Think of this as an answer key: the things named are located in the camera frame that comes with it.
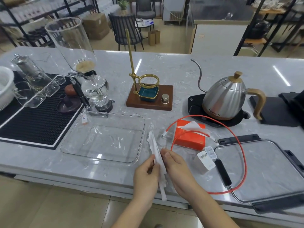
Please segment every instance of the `kettle handle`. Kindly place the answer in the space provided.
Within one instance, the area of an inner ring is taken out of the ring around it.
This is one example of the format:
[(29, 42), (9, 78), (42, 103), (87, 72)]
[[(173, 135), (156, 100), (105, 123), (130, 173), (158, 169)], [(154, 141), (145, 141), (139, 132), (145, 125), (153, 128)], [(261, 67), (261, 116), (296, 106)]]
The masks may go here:
[(194, 59), (190, 59), (190, 61), (193, 61), (198, 67), (199, 67), (199, 69), (200, 69), (200, 77), (199, 77), (199, 81), (197, 82), (197, 86), (199, 87), (199, 89), (201, 90), (201, 91), (203, 91), (203, 92), (205, 92), (205, 93), (207, 93), (207, 91), (206, 90), (203, 90), (202, 88), (201, 88), (201, 85), (199, 84), (200, 82), (201, 82), (201, 78), (202, 78), (202, 75), (203, 75), (203, 73), (202, 73), (202, 68), (201, 68), (201, 66), (199, 65), (199, 63), (197, 62), (197, 61), (195, 61)]
[(259, 97), (259, 101), (257, 102), (257, 105), (253, 111), (253, 116), (258, 120), (262, 120), (260, 113), (261, 113), (262, 108), (265, 105), (266, 95), (264, 94), (263, 91), (261, 91), (259, 89), (246, 89), (245, 94), (255, 95), (255, 96)]

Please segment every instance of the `red charging cable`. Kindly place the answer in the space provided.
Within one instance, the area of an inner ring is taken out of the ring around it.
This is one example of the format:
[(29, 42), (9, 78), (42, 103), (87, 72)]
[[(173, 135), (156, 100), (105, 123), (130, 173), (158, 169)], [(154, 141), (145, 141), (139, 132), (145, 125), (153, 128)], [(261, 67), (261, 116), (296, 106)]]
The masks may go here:
[[(215, 119), (213, 119), (213, 118), (207, 117), (207, 116), (197, 115), (197, 114), (195, 114), (195, 115), (188, 115), (188, 116), (182, 117), (182, 118), (180, 118), (180, 119), (177, 119), (175, 122), (173, 122), (173, 123), (165, 130), (165, 132), (163, 133), (162, 136), (164, 137), (164, 136), (166, 135), (166, 133), (168, 132), (168, 130), (169, 130), (175, 123), (177, 123), (179, 120), (182, 120), (182, 119), (188, 118), (188, 117), (194, 117), (194, 116), (204, 117), (204, 118), (211, 119), (211, 120), (213, 120), (213, 121), (219, 123), (220, 125), (226, 127), (226, 128), (232, 133), (232, 135), (235, 137), (235, 139), (237, 140), (237, 142), (238, 142), (238, 144), (239, 144), (239, 146), (240, 146), (240, 148), (241, 148), (242, 155), (243, 155), (243, 159), (244, 159), (244, 166), (245, 166), (244, 176), (243, 176), (243, 179), (241, 180), (241, 182), (240, 182), (235, 188), (230, 189), (230, 190), (227, 190), (227, 191), (223, 191), (223, 192), (207, 192), (207, 193), (209, 193), (209, 194), (216, 194), (216, 195), (217, 195), (217, 194), (226, 194), (226, 193), (230, 193), (230, 192), (232, 192), (232, 191), (237, 190), (238, 188), (240, 188), (240, 187), (243, 185), (243, 183), (244, 183), (244, 181), (245, 181), (245, 179), (246, 179), (246, 176), (247, 176), (247, 162), (246, 162), (246, 158), (245, 158), (245, 153), (244, 153), (243, 147), (242, 147), (242, 145), (241, 145), (239, 139), (238, 139), (237, 136), (232, 132), (232, 130), (229, 129), (228, 126), (224, 125), (222, 122), (219, 122), (219, 121), (217, 121), (217, 120), (215, 120)], [(182, 135), (185, 134), (185, 133), (190, 133), (190, 132), (196, 132), (196, 133), (204, 134), (204, 135), (206, 135), (207, 137), (210, 137), (210, 135), (208, 135), (208, 134), (206, 134), (206, 133), (203, 133), (203, 132), (200, 132), (200, 131), (187, 130), (187, 131), (185, 131), (185, 132), (179, 134), (179, 135), (173, 140), (173, 143), (172, 143), (172, 146), (171, 146), (171, 150), (173, 149), (173, 145), (174, 145), (174, 143), (176, 142), (177, 138), (179, 138), (180, 136), (182, 136)]]

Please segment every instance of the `brass ring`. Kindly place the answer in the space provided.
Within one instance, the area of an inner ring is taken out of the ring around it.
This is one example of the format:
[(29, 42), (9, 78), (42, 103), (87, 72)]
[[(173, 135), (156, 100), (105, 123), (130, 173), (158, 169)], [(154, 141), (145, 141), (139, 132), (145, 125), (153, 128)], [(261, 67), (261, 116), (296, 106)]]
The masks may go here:
[[(141, 83), (140, 80), (141, 80), (142, 78), (144, 78), (144, 77), (154, 77), (154, 78), (157, 80), (157, 82), (156, 82), (156, 84), (145, 84), (145, 83)], [(138, 79), (138, 84), (139, 84), (141, 87), (143, 87), (143, 88), (152, 89), (152, 88), (158, 86), (158, 84), (159, 84), (159, 78), (158, 78), (158, 76), (156, 76), (156, 75), (154, 75), (154, 74), (144, 74), (144, 75), (142, 75), (142, 76), (139, 77), (139, 79)]]

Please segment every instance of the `rubber bar mat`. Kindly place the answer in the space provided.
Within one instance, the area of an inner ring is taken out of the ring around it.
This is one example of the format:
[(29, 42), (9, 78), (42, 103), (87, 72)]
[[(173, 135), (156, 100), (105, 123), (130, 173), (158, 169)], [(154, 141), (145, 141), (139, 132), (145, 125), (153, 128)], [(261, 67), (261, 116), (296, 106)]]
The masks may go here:
[[(24, 81), (17, 72), (14, 71), (14, 74), (15, 83)], [(83, 108), (82, 105), (74, 114), (61, 114), (56, 110), (60, 102), (59, 96), (64, 94), (64, 88), (68, 84), (71, 84), (69, 78), (53, 96), (46, 98), (37, 108), (21, 109), (21, 105), (14, 98), (0, 111), (0, 125), (21, 110), (0, 128), (0, 141), (56, 149)]]

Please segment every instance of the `gooseneck kettle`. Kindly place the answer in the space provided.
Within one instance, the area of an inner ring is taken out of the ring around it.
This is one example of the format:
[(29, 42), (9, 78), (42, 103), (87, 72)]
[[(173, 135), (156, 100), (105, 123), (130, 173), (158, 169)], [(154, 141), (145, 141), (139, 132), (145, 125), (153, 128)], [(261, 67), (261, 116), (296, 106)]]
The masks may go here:
[(246, 89), (243, 80), (240, 78), (242, 72), (236, 71), (234, 76), (224, 77), (214, 83), (208, 91), (200, 86), (202, 78), (202, 69), (197, 61), (191, 59), (200, 69), (198, 87), (206, 95), (202, 102), (203, 110), (212, 118), (218, 120), (230, 120), (234, 118), (241, 110), (246, 94), (256, 95), (259, 100), (254, 109), (253, 116), (261, 120), (260, 112), (265, 105), (266, 96), (259, 89)]

